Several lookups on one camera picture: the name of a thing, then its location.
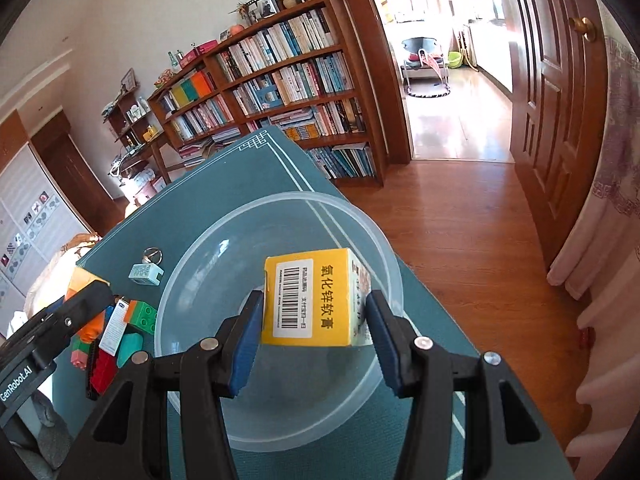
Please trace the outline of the light blue small box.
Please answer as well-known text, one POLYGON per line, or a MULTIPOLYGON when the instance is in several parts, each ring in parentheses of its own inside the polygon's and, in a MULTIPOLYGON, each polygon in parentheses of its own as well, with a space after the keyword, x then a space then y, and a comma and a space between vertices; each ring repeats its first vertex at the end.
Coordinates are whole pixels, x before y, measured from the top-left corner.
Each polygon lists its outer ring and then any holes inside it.
POLYGON ((158 286, 163 275, 163 269, 155 263, 136 263, 131 267, 128 278, 138 285, 158 286))

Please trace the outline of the small wooden shelf desk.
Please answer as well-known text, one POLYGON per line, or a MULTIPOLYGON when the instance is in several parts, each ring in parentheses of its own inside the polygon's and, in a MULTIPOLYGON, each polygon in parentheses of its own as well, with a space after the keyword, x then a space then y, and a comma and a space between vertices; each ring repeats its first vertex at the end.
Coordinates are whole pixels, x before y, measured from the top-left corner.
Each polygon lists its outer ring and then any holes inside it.
POLYGON ((160 173, 166 184, 169 172, 160 150, 168 143, 164 130, 158 125, 150 103, 140 93, 140 84, 133 68, 126 71, 119 81, 116 96, 101 112, 104 125, 114 134, 116 145, 124 151, 119 166, 112 173, 134 174, 145 165, 151 165, 160 173))

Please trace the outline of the red toy brick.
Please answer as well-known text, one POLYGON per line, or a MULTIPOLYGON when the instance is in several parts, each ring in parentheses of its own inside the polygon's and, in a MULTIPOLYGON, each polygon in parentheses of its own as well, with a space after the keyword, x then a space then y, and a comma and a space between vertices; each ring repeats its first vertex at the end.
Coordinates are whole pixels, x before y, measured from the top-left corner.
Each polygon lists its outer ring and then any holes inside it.
POLYGON ((88 361, 88 391, 91 399, 103 396, 118 372, 116 358, 99 347, 91 350, 88 361))

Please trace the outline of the teal plastic case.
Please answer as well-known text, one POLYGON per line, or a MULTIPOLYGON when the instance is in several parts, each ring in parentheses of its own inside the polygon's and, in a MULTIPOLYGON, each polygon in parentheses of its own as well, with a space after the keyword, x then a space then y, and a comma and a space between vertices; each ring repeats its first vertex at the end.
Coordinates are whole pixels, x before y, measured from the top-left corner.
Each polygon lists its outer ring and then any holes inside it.
POLYGON ((117 354, 116 365, 122 368, 133 354, 140 351, 143 347, 143 336, 139 333, 126 333, 122 336, 117 354))

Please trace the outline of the yellow ointment box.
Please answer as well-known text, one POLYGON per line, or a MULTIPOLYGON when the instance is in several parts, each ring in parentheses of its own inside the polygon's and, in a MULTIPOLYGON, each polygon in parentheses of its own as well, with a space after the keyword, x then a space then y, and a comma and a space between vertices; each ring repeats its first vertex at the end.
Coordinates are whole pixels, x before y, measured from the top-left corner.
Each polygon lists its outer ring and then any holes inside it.
POLYGON ((371 275, 351 249, 269 257, 264 270, 263 344, 319 348, 372 344, 364 316, 371 275))

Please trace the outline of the large wooden bookshelf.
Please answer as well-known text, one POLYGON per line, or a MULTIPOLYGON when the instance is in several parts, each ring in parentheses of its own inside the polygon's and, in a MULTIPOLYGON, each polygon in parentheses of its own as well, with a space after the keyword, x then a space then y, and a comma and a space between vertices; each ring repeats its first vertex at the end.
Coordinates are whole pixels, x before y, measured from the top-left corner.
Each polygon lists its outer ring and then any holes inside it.
POLYGON ((333 180, 385 179, 382 125, 344 0, 310 0, 241 30, 149 102, 175 150, 274 125, 333 180))

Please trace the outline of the yellow orange toy brick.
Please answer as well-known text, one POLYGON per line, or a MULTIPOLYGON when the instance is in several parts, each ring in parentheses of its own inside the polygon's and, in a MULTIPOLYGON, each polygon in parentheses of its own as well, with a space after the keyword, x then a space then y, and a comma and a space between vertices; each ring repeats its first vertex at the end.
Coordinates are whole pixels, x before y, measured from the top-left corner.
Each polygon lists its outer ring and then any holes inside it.
MULTIPOLYGON (((73 270, 72 277, 68 282, 64 299, 69 300, 78 292, 80 292, 81 289, 84 289, 94 281, 103 282, 108 285, 108 281, 104 280, 104 278, 100 278, 99 276, 92 274, 84 268, 76 266, 76 268, 73 270)), ((103 333, 104 322, 105 314, 104 312, 100 312, 91 321, 89 321, 87 324, 82 326, 80 330, 78 330, 77 335, 79 339, 85 344, 91 344, 103 333)))

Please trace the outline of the black chair in hallway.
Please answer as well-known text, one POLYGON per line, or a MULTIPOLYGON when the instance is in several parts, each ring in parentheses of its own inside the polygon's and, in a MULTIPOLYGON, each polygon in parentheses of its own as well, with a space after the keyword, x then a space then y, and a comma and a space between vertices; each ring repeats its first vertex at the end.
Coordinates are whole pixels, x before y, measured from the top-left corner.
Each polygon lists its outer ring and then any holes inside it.
POLYGON ((413 37, 401 40, 404 58, 400 64, 401 80, 408 96, 419 99, 436 99, 450 95, 448 67, 439 43, 432 37, 413 37), (440 90, 435 94, 416 93, 412 88, 411 74, 431 70, 439 79, 440 90))

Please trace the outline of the white sliding wardrobe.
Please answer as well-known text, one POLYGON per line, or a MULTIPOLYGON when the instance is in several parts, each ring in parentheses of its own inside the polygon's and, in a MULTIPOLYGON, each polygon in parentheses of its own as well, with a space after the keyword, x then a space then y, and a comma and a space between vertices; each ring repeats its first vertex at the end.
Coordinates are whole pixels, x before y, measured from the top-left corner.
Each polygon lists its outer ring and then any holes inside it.
POLYGON ((87 228, 28 145, 1 171, 1 333, 60 247, 87 228))

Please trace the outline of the pink green toy brick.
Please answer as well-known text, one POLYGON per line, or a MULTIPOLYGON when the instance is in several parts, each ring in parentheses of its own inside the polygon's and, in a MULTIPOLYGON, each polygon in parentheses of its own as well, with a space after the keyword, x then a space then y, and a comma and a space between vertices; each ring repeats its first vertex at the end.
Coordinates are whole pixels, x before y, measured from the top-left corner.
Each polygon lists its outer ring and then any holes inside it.
POLYGON ((85 370, 89 361, 91 344, 83 342, 78 336, 73 336, 70 344, 70 364, 78 370, 85 370))

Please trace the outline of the brown wooden door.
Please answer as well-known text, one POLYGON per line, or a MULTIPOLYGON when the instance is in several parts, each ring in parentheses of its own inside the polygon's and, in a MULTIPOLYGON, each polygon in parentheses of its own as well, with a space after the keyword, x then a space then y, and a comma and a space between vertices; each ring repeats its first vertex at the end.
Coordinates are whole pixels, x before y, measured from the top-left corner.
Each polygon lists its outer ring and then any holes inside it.
POLYGON ((504 0, 511 48, 510 150, 544 263, 555 259, 596 172, 606 107, 597 0, 504 0))

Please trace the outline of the pink curtain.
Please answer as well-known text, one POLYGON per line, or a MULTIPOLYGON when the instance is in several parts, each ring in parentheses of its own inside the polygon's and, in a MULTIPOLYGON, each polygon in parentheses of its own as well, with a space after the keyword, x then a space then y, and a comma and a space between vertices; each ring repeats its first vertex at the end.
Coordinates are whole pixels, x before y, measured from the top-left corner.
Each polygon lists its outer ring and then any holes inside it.
POLYGON ((589 194, 547 280, 575 299, 591 296, 579 328, 594 331, 576 400, 587 428, 567 445, 575 476, 604 471, 639 411, 639 59, 606 6, 600 15, 608 59, 603 141, 589 194))

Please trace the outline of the white red medicine box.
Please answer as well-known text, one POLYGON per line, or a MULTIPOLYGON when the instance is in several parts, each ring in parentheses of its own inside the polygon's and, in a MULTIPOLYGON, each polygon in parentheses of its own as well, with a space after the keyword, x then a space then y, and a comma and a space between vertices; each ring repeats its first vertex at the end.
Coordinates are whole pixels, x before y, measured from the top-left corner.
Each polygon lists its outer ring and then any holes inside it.
POLYGON ((125 318, 128 308, 127 301, 123 299, 117 300, 112 315, 104 328, 99 348, 109 356, 116 356, 117 354, 127 326, 125 318))

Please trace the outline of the clear plastic bowl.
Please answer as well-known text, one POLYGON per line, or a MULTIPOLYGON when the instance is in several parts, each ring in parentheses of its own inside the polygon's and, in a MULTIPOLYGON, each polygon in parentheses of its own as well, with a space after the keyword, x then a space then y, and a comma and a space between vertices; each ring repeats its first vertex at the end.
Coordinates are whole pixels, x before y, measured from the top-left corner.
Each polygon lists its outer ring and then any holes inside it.
POLYGON ((246 385, 224 401, 232 448, 298 448, 347 422, 382 373, 364 319, 380 290, 404 310, 399 264, 378 226, 347 200, 283 192, 212 223, 183 253, 156 318, 157 356, 186 351, 265 297, 260 345, 246 385))

